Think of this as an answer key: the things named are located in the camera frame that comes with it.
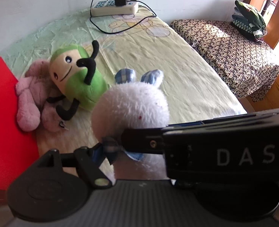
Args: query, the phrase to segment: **black ribbed surface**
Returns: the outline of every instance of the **black ribbed surface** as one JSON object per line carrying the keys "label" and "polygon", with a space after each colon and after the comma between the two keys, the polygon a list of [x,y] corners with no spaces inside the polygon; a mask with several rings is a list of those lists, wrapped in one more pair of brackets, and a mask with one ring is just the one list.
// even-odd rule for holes
{"label": "black ribbed surface", "polygon": [[9,227],[204,227],[279,226],[273,218],[252,223],[220,219],[206,211],[191,191],[168,181],[117,181],[111,189],[95,191],[77,213],[51,223],[15,219]]}

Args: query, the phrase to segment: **red paper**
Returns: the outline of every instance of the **red paper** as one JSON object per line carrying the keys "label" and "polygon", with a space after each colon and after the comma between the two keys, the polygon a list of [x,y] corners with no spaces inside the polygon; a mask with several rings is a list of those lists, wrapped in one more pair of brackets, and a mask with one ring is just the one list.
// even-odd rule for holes
{"label": "red paper", "polygon": [[7,189],[10,183],[39,157],[35,134],[21,131],[16,122],[17,82],[0,58],[0,189],[2,190]]}

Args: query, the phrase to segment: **blue plaid ear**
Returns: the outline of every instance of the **blue plaid ear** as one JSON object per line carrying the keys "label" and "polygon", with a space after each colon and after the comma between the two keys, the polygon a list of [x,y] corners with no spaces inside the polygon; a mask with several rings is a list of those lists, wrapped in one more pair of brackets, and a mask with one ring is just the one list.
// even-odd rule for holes
{"label": "blue plaid ear", "polygon": [[115,82],[117,84],[129,83],[135,80],[135,71],[133,69],[124,68],[115,75]]}
{"label": "blue plaid ear", "polygon": [[159,87],[164,78],[164,73],[161,70],[153,70],[146,72],[141,79],[141,82],[152,84]]}

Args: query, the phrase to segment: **power strip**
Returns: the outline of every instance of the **power strip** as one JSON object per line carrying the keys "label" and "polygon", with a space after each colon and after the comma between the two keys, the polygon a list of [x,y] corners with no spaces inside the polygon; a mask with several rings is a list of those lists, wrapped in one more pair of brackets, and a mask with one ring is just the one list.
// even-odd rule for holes
{"label": "power strip", "polygon": [[97,2],[91,8],[92,17],[117,15],[117,14],[136,14],[139,3],[136,1],[127,1],[125,6],[115,6],[114,0]]}

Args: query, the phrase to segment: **round black base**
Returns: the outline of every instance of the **round black base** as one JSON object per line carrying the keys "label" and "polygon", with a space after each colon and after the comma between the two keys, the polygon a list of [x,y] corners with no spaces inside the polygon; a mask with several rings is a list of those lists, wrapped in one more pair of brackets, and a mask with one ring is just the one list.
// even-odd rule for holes
{"label": "round black base", "polygon": [[276,183],[229,185],[200,183],[196,198],[211,213],[232,221],[251,222],[275,213],[279,205]]}

